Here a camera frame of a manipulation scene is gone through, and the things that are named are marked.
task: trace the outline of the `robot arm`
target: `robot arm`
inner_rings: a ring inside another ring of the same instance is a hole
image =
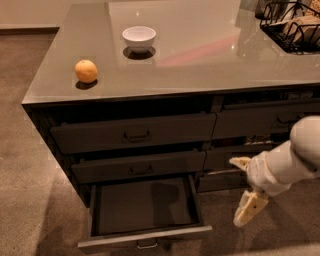
[[[247,173],[253,191],[245,191],[234,217],[241,227],[268,203],[268,198],[288,190],[303,179],[320,177],[320,116],[298,121],[290,140],[253,158],[231,158],[229,162]]]

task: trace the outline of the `floor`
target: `floor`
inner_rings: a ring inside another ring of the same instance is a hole
[[[54,35],[0,36],[0,255],[80,256],[87,209],[20,103]],[[105,256],[319,255],[320,180],[303,181],[271,200],[245,227],[233,214],[243,190],[199,194],[203,240]]]

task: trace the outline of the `small orange fruit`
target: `small orange fruit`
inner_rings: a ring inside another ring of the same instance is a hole
[[[80,60],[74,67],[76,76],[82,83],[92,83],[97,79],[98,70],[96,65],[90,60]]]

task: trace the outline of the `closed drawer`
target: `closed drawer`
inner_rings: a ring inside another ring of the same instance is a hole
[[[84,253],[150,248],[198,238],[205,226],[191,176],[94,186]]]
[[[202,170],[205,152],[188,151],[82,161],[72,165],[80,184]]]
[[[319,111],[320,103],[226,110],[217,113],[213,139],[289,132],[308,112]]]
[[[50,132],[64,154],[210,140],[214,114],[62,124]]]
[[[249,187],[246,173],[239,169],[209,172],[199,178],[198,192]]]
[[[262,151],[270,151],[273,144],[243,145],[234,147],[212,148],[208,150],[204,170],[222,171],[232,168],[229,163],[232,157],[253,157]]]

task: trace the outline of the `wire basket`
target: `wire basket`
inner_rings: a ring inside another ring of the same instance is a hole
[[[320,53],[320,13],[300,2],[271,2],[264,10],[260,28],[285,52]]]

